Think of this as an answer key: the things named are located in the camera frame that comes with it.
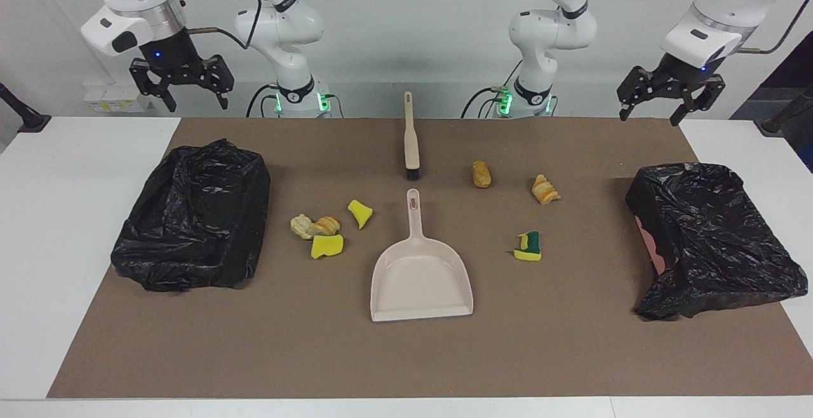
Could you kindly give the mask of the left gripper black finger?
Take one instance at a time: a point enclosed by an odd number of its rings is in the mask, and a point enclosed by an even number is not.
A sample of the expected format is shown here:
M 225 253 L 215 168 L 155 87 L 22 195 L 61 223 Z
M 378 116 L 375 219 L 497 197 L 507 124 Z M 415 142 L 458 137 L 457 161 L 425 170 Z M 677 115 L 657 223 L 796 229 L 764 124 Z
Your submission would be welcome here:
M 719 74 L 700 83 L 677 83 L 673 91 L 680 95 L 678 98 L 682 102 L 670 116 L 671 126 L 678 126 L 690 113 L 708 111 L 725 87 L 726 83 Z
M 621 104 L 619 119 L 627 120 L 637 105 L 654 98 L 653 77 L 653 72 L 643 67 L 633 67 L 625 76 L 617 88 L 617 97 Z

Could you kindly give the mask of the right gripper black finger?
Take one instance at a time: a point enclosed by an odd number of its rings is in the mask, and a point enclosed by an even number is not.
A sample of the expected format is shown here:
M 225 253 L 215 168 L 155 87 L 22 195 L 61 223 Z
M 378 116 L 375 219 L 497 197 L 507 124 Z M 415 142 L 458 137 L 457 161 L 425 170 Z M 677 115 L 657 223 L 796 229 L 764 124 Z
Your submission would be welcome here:
M 130 74 L 141 94 L 148 97 L 156 97 L 165 103 L 166 108 L 171 113 L 177 110 L 177 103 L 169 91 L 169 79 L 159 76 L 159 82 L 155 83 L 150 77 L 151 66 L 144 59 L 133 59 L 130 64 Z
M 220 108 L 226 111 L 229 108 L 227 94 L 234 88 L 234 77 L 227 63 L 221 55 L 214 55 L 201 61 L 201 65 L 201 87 L 214 93 Z

